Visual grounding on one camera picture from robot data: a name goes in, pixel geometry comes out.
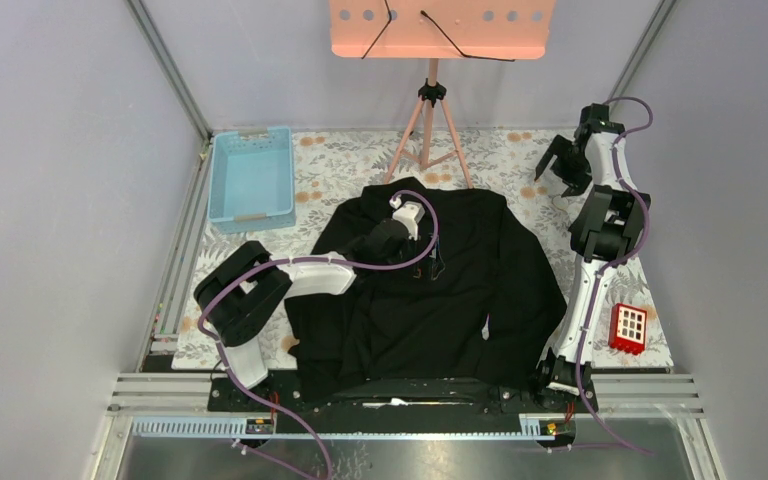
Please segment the black brooch box lid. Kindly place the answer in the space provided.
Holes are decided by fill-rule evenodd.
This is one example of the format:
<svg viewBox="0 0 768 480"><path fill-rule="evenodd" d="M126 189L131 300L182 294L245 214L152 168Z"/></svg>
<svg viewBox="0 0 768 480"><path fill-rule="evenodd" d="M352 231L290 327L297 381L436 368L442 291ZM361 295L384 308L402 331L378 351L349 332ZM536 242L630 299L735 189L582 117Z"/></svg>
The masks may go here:
<svg viewBox="0 0 768 480"><path fill-rule="evenodd" d="M554 160L565 159L571 148L572 142L570 140L561 135L556 135L535 168L535 179L539 180Z"/></svg>

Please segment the black shirt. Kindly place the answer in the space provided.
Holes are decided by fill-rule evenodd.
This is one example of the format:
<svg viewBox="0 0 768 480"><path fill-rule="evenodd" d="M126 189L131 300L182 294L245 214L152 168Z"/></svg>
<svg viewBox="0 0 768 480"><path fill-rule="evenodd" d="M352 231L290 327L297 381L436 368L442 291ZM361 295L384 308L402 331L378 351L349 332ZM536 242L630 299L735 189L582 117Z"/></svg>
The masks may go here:
<svg viewBox="0 0 768 480"><path fill-rule="evenodd" d="M567 305L538 238L502 195L429 189L413 177L367 186L336 208L314 252L369 233L391 216L396 192L431 203L420 234L437 218L438 248L407 269L359 278L343 295L285 302L303 394L320 399L391 378L524 387Z"/></svg>

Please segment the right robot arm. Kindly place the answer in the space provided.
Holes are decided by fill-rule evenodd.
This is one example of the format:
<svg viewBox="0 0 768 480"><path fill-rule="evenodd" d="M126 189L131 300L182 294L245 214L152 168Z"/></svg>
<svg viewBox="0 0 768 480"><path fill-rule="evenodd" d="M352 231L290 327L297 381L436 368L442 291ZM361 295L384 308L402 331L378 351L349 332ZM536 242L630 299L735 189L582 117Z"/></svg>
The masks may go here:
<svg viewBox="0 0 768 480"><path fill-rule="evenodd" d="M611 120L608 102L585 106L573 137L556 136L535 169L537 177L546 171L559 177L564 197L585 198L568 229L575 270L563 332L541 358L531 388L533 400L549 412L591 400L594 330L609 283L647 236L651 197L630 178L629 133Z"/></svg>

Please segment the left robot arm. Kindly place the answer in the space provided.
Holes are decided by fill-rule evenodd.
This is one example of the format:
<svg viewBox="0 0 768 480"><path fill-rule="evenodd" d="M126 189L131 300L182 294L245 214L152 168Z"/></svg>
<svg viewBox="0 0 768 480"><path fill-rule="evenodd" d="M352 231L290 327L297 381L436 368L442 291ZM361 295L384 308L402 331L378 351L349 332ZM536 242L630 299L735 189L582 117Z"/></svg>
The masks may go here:
<svg viewBox="0 0 768 480"><path fill-rule="evenodd" d="M389 234L401 243L425 243L414 257L396 264L361 263L337 252L274 259L257 241L245 243L196 287L201 309L198 330L215 343L220 363L232 381L232 398L248 411L269 401L268 368L258 336L285 300L310 295L343 295L359 278L404 270L428 257L439 240L440 222L432 219L427 238L414 220L387 219L359 238L380 246Z"/></svg>

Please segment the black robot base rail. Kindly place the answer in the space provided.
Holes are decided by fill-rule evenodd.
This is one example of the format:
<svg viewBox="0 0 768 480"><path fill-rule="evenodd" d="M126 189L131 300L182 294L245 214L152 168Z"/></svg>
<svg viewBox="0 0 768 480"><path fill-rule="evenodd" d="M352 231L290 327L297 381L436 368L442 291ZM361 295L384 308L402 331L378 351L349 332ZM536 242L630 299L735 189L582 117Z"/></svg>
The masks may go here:
<svg viewBox="0 0 768 480"><path fill-rule="evenodd" d="M249 435L323 439L548 439L571 436L578 416L599 409L592 383L581 397L474 379L378 380L320 399L291 370L268 373L243 393L228 377L210 380L207 409L239 414Z"/></svg>

